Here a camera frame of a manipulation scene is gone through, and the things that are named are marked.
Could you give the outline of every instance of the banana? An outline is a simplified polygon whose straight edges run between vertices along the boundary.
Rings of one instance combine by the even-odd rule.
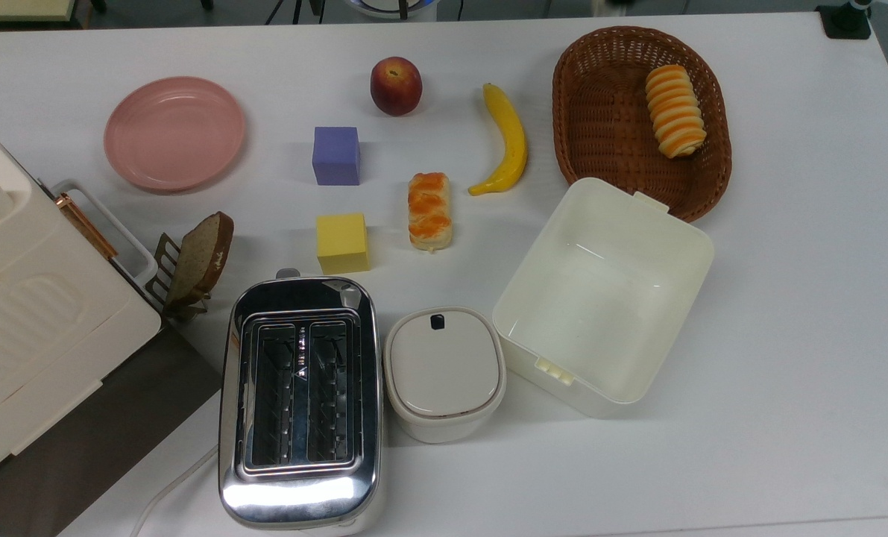
[[[503,135],[504,157],[487,180],[468,188],[471,196],[509,190],[520,180],[526,168],[526,134],[513,104],[503,90],[493,84],[484,84],[484,102]]]

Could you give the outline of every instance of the brown wicker basket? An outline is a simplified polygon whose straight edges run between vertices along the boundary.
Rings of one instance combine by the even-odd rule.
[[[707,133],[692,156],[673,160],[659,153],[645,91],[646,75],[667,64],[689,72]],[[570,184],[598,177],[641,190],[686,222],[719,203],[732,173],[716,75],[682,41],[651,28],[600,28],[563,52],[553,72],[553,143]]]

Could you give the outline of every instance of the toy bread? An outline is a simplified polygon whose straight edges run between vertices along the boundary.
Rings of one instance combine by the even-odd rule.
[[[670,159],[692,155],[705,140],[702,110],[682,65],[663,65],[646,76],[646,101],[659,152]]]
[[[165,313],[199,302],[211,292],[225,268],[235,223],[222,211],[205,218],[182,238]]]
[[[450,182],[442,173],[419,173],[407,189],[410,244],[433,252],[446,248],[453,238],[450,221]]]

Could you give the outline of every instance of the red apple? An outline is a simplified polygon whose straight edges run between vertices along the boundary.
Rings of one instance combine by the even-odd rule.
[[[384,113],[403,116],[417,108],[423,94],[421,73],[402,57],[382,59],[371,70],[371,98]]]

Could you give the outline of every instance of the purple block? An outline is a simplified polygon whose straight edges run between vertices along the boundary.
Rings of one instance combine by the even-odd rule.
[[[318,184],[361,184],[357,127],[315,127],[311,156]]]

